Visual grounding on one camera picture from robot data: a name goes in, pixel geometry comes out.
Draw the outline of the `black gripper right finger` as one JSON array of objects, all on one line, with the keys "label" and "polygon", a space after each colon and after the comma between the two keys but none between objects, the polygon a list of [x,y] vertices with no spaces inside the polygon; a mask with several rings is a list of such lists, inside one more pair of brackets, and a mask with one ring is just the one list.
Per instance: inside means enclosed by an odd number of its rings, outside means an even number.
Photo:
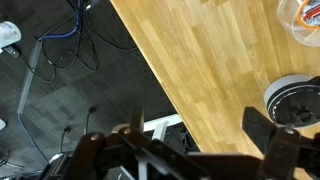
[{"label": "black gripper right finger", "polygon": [[268,149],[277,127],[254,107],[244,109],[242,129],[262,154]]}]

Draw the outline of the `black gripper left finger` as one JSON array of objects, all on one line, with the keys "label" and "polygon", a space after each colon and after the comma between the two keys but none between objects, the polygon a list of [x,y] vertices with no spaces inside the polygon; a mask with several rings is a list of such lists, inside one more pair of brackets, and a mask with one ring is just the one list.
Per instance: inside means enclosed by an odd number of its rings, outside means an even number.
[{"label": "black gripper left finger", "polygon": [[136,107],[134,109],[132,119],[130,121],[130,128],[138,131],[140,133],[143,132],[144,128],[144,109],[142,107]]}]

